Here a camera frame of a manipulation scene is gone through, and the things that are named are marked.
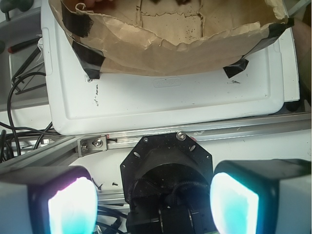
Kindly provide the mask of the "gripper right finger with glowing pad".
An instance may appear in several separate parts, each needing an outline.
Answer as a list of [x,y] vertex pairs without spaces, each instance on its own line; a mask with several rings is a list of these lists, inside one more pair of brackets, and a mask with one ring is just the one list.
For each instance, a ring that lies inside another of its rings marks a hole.
[[214,170],[210,204],[221,234],[310,234],[312,163],[221,161]]

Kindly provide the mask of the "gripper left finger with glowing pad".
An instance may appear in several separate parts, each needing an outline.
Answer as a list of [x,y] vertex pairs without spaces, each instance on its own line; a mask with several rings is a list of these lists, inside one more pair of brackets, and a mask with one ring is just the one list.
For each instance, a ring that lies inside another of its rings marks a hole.
[[82,166],[0,171],[2,234],[90,234],[97,208],[96,188]]

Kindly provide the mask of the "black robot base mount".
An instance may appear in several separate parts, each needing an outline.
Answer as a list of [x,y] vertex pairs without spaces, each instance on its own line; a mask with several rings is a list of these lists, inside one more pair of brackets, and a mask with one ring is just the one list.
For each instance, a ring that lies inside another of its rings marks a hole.
[[211,234],[212,155],[182,132],[144,136],[120,165],[131,234]]

